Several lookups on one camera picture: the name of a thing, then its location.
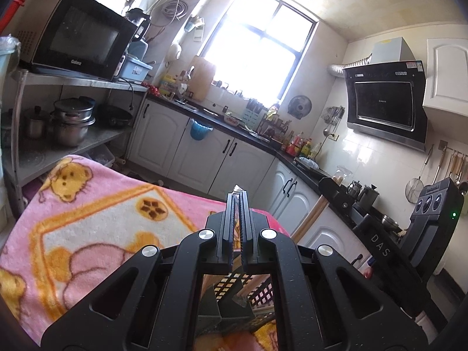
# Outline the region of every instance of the microwave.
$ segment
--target microwave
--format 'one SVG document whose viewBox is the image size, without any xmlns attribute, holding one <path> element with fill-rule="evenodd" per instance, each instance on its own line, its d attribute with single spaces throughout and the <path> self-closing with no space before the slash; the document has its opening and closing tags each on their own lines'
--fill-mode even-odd
<svg viewBox="0 0 468 351">
<path fill-rule="evenodd" d="M 343 70 L 348 128 L 425 151 L 423 63 L 389 62 Z"/>
<path fill-rule="evenodd" d="M 28 65 L 111 80 L 136 30 L 95 0 L 33 0 L 15 36 Z"/>
</svg>

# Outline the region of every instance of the pipe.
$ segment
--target pipe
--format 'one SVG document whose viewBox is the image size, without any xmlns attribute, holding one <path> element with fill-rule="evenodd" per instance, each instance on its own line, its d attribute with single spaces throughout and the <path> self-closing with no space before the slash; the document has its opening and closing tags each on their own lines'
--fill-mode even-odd
<svg viewBox="0 0 468 351">
<path fill-rule="evenodd" d="M 345 77 L 345 73 L 343 72 L 344 69 L 348 69 L 350 67 L 365 66 L 366 64 L 369 64 L 371 62 L 371 59 L 372 59 L 372 54 L 369 55 L 367 58 L 363 58 L 353 63 L 331 64 L 327 67 L 327 71 L 334 77 L 344 78 Z"/>
</svg>

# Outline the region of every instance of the wooden cutting board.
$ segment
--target wooden cutting board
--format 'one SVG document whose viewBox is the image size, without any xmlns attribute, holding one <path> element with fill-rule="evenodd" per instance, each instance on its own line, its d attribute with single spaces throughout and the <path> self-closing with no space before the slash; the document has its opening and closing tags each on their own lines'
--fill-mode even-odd
<svg viewBox="0 0 468 351">
<path fill-rule="evenodd" d="M 216 66 L 200 56 L 193 57 L 188 71 L 192 66 L 195 66 L 195 69 L 192 71 L 192 78 L 189 81 L 189 91 L 193 92 L 192 98 L 194 100 L 203 101 L 207 97 L 211 82 L 214 79 Z"/>
</svg>

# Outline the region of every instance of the silver screw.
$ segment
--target silver screw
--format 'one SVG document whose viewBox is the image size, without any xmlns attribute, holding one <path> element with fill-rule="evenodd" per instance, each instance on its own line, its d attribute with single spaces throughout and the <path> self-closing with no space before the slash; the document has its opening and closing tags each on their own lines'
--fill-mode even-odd
<svg viewBox="0 0 468 351">
<path fill-rule="evenodd" d="M 214 236 L 214 232 L 212 230 L 201 230 L 198 233 L 198 237 L 203 240 L 209 240 Z"/>
<path fill-rule="evenodd" d="M 262 232 L 261 232 L 261 235 L 265 238 L 265 239 L 274 239 L 276 238 L 276 231 L 275 230 L 272 230 L 270 228 L 266 228 L 264 229 Z"/>
<path fill-rule="evenodd" d="M 321 245 L 318 251 L 322 256 L 330 256 L 331 254 L 333 254 L 333 248 L 331 248 L 328 245 Z"/>
<path fill-rule="evenodd" d="M 141 253 L 143 254 L 143 256 L 151 257 L 151 256 L 154 256 L 156 253 L 158 253 L 158 248 L 156 248 L 156 247 L 154 247 L 152 245 L 149 245 L 147 247 L 144 247 L 141 250 Z"/>
</svg>

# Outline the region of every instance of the metal shelf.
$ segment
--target metal shelf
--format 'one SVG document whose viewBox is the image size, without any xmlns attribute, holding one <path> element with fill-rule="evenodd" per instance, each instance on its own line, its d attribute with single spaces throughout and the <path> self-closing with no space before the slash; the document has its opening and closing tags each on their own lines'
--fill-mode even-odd
<svg viewBox="0 0 468 351">
<path fill-rule="evenodd" d="M 121 134 L 131 131 L 131 127 L 111 129 L 92 125 L 88 129 L 85 140 L 75 148 L 58 145 L 50 137 L 41 140 L 22 138 L 19 146 L 18 185 L 22 187 L 34 178 L 51 170 L 59 160 L 69 154 L 84 153 L 100 144 L 111 141 Z M 5 172 L 11 178 L 14 178 L 11 149 L 3 151 L 2 162 Z"/>
<path fill-rule="evenodd" d="M 17 70 L 12 74 L 12 78 L 19 82 L 21 71 Z M 105 80 L 73 78 L 60 75 L 33 74 L 27 73 L 25 85 L 77 85 L 82 87 L 108 88 L 112 90 L 132 90 L 127 82 L 108 82 Z M 146 92 L 148 88 L 132 83 L 135 92 Z"/>
</svg>

